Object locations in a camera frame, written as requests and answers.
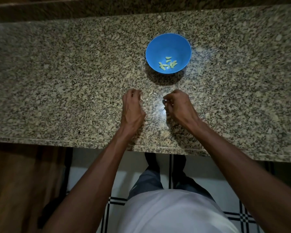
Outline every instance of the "blue bowl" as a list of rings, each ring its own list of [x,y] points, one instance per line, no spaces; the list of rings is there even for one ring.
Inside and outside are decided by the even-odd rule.
[[[146,60],[149,66],[162,74],[174,74],[182,70],[190,61],[192,49],[190,43],[181,35],[174,33],[165,33],[154,38],[146,49]],[[166,57],[172,57],[171,61],[177,61],[174,68],[165,67],[163,70],[159,62],[166,63]]]

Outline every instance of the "dark pants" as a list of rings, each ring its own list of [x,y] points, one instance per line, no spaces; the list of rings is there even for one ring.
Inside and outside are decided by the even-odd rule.
[[[179,181],[176,186],[174,186],[174,189],[181,189],[201,194],[214,201],[208,191],[198,185],[192,178],[187,177],[184,173],[182,173],[182,175],[178,179]],[[161,183],[161,177],[159,172],[147,169],[140,175],[136,184],[130,190],[128,200],[135,195],[160,189],[163,189],[163,186]]]

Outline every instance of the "right hand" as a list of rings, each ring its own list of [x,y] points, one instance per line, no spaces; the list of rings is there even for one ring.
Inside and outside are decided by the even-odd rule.
[[[183,91],[176,89],[163,98],[167,100],[165,102],[166,111],[189,132],[192,132],[192,129],[201,122],[189,96]]]

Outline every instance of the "foot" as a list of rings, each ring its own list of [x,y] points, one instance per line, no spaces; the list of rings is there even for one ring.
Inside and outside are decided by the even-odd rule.
[[[150,170],[154,170],[159,172],[159,165],[156,161],[156,154],[155,153],[145,153],[146,161],[148,162],[148,168]]]
[[[173,182],[174,188],[176,187],[179,180],[183,176],[186,176],[185,173],[183,172],[183,169],[185,167],[185,163],[186,163],[185,155],[175,154],[173,156],[173,171],[172,171],[171,176],[172,176],[172,182]]]

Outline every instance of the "white t-shirt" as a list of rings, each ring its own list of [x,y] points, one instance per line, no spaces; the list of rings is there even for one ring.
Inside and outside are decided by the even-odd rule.
[[[119,233],[239,233],[214,201],[185,190],[145,192],[124,209]]]

